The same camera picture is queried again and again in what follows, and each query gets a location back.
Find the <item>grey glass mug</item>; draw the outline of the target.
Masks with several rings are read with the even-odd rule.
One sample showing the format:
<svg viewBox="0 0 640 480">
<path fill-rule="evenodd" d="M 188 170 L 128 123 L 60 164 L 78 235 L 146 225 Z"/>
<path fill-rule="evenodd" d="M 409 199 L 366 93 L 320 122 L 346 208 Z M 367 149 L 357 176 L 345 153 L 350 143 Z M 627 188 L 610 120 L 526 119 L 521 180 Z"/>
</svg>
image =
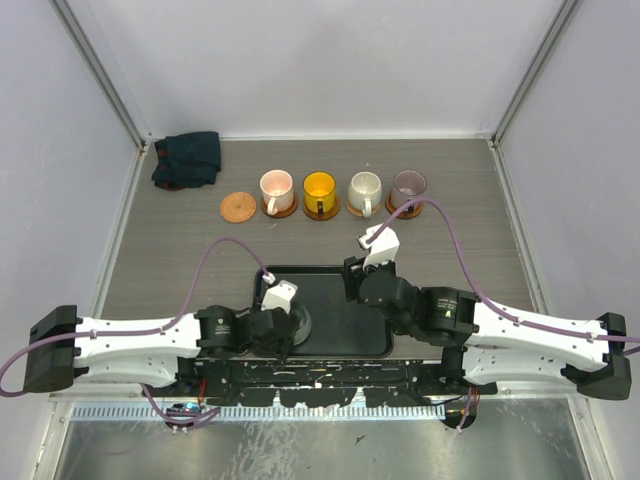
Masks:
<svg viewBox="0 0 640 480">
<path fill-rule="evenodd" d="M 291 306 L 291 315 L 294 320 L 298 320 L 298 325 L 293 336 L 293 345 L 304 343 L 312 330 L 311 315 L 307 308 L 299 302 L 294 302 Z"/>
</svg>

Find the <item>light cork coaster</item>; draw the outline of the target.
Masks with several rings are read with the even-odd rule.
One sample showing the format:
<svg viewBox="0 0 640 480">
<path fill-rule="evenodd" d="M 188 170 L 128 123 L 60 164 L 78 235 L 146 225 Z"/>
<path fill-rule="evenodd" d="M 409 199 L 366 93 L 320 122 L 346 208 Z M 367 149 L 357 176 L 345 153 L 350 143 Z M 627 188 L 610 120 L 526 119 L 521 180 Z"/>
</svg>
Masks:
<svg viewBox="0 0 640 480">
<path fill-rule="evenodd" d="M 225 221 L 237 224 L 250 220 L 255 215 L 256 209 L 257 203 L 251 194 L 233 192 L 221 201 L 219 212 Z"/>
<path fill-rule="evenodd" d="M 355 215 L 357 217 L 362 217 L 362 218 L 370 218 L 380 210 L 380 203 L 378 203 L 374 207 L 372 207 L 371 215 L 366 217 L 364 215 L 363 211 L 358 210 L 355 207 L 353 207 L 348 199 L 347 199 L 347 202 L 346 202 L 346 206 L 347 206 L 349 212 L 351 212 L 353 215 Z"/>
</svg>

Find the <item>white ceramic mug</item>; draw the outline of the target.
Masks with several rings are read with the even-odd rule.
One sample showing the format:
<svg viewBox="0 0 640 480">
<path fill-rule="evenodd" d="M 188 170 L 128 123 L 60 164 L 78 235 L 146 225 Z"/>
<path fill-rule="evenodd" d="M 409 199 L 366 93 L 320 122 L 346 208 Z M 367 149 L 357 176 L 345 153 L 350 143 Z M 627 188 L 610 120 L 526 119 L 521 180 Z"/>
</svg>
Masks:
<svg viewBox="0 0 640 480">
<path fill-rule="evenodd" d="M 353 207 L 363 211 L 366 217 L 371 215 L 372 207 L 381 203 L 382 182 L 372 172 L 356 173 L 348 187 L 348 200 Z"/>
</svg>

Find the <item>yellow mug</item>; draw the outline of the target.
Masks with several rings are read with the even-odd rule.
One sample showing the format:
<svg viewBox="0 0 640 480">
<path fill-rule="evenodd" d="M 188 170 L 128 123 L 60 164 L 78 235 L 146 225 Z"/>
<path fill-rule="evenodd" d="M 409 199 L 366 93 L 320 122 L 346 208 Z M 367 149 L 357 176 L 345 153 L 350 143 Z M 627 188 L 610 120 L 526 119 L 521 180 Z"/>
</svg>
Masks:
<svg viewBox="0 0 640 480">
<path fill-rule="evenodd" d="M 328 213 L 335 204 L 336 181 L 326 172 L 313 172 L 303 182 L 306 208 L 318 215 Z"/>
</svg>

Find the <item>purple glass mug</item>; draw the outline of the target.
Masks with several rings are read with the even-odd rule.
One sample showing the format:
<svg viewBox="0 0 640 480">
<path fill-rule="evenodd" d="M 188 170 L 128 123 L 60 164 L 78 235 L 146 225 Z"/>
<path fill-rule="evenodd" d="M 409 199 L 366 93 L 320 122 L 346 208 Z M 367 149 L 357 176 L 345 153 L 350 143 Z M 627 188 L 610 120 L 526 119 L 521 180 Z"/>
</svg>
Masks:
<svg viewBox="0 0 640 480">
<path fill-rule="evenodd" d="M 391 188 L 391 205 L 398 209 L 408 200 L 422 196 L 427 189 L 426 177 L 415 170 L 398 172 Z"/>
</svg>

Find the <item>pink ceramic mug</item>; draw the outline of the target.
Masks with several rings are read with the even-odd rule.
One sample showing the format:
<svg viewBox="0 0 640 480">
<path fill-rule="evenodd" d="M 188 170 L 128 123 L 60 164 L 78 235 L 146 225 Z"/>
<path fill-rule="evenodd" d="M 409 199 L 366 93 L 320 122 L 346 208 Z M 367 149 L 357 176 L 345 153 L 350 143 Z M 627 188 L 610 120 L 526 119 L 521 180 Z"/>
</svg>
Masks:
<svg viewBox="0 0 640 480">
<path fill-rule="evenodd" d="M 260 179 L 262 201 L 269 216 L 287 211 L 294 203 L 293 179 L 284 170 L 271 170 Z"/>
</svg>

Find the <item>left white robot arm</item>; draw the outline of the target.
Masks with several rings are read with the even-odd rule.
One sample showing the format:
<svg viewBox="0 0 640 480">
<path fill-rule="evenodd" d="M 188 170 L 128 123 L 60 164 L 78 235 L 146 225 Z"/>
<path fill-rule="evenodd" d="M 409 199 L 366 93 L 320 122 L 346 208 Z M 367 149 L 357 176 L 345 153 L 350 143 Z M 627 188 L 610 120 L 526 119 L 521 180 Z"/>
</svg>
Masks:
<svg viewBox="0 0 640 480">
<path fill-rule="evenodd" d="M 299 318 L 282 308 L 233 310 L 213 305 L 168 319 L 104 320 L 59 306 L 30 330 L 23 389 L 66 390 L 75 382 L 132 383 L 194 393 L 199 370 L 183 360 L 229 359 L 246 352 L 284 359 Z"/>
</svg>

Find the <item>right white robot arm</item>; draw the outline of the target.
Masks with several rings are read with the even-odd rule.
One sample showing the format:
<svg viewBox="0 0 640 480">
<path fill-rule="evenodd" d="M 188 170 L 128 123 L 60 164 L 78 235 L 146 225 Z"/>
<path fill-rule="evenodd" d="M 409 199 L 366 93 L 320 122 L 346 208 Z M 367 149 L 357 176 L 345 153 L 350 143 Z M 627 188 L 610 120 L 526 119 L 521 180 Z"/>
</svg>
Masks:
<svg viewBox="0 0 640 480">
<path fill-rule="evenodd" d="M 441 348 L 438 379 L 449 393 L 528 381 L 572 384 L 600 400 L 630 395 L 626 320 L 619 314 L 576 320 L 487 305 L 473 292 L 414 286 L 397 276 L 392 261 L 349 257 L 342 277 L 347 300 L 375 310 L 395 334 Z"/>
</svg>

